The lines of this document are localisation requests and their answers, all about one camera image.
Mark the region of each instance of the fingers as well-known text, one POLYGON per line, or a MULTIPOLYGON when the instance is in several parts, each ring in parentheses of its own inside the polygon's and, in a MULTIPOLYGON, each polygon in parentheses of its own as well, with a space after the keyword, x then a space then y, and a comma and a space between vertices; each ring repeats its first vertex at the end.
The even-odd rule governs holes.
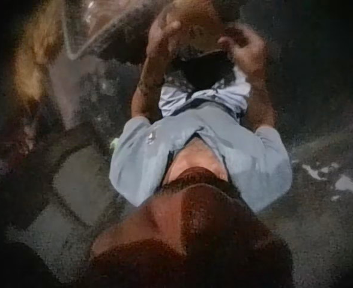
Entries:
POLYGON ((180 21, 174 21, 164 27, 162 31, 162 40, 168 40, 170 37, 174 36, 182 27, 180 21))
POLYGON ((234 50, 237 46, 237 43, 231 37, 220 37, 218 44, 225 52, 227 52, 231 56, 234 56, 234 50))
POLYGON ((248 25, 232 23, 225 29, 225 34, 236 42, 240 47, 248 46, 252 49, 260 49, 265 43, 262 37, 248 25))
POLYGON ((243 36, 248 42, 248 46, 254 47, 255 49, 260 49, 265 46, 265 41, 260 37, 254 29, 248 25, 241 25, 239 29, 242 31, 243 36))

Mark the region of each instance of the person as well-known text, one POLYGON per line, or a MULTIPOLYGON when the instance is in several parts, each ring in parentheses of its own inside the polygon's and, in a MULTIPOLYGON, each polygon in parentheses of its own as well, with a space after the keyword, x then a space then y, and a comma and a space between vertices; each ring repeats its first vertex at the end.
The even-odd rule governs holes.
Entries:
POLYGON ((235 80, 187 99, 163 86, 182 25, 156 20, 150 29, 110 168, 111 183, 137 209, 95 240, 88 286, 291 287, 291 252, 256 216, 292 178, 274 129, 264 41, 248 26, 232 28, 219 44, 235 80), (253 132, 239 124, 247 106, 253 132))

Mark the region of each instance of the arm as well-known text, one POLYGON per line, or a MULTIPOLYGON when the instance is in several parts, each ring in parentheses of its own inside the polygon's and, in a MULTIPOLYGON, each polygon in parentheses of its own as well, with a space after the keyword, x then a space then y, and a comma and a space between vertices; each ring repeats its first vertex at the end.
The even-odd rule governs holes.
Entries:
POLYGON ((275 113, 266 87, 267 52, 264 40, 248 26, 228 27, 219 44, 242 70, 252 87, 247 117, 253 130, 274 127, 275 113))
POLYGON ((158 102, 166 67, 147 57, 131 102, 131 117, 143 116, 151 122, 159 117, 158 102))
POLYGON ((147 58, 131 102, 131 117, 143 116, 154 122, 159 118, 158 102, 167 65, 175 47, 170 39, 180 30, 180 22, 160 27, 161 16, 153 23, 148 37, 147 58))
POLYGON ((276 116, 266 86, 266 48, 263 39, 251 28, 231 28, 231 36, 219 40, 247 76, 252 87, 247 117, 256 141, 263 145, 258 157, 260 191, 269 191, 269 201, 291 186, 292 172, 285 146, 274 129, 276 116))

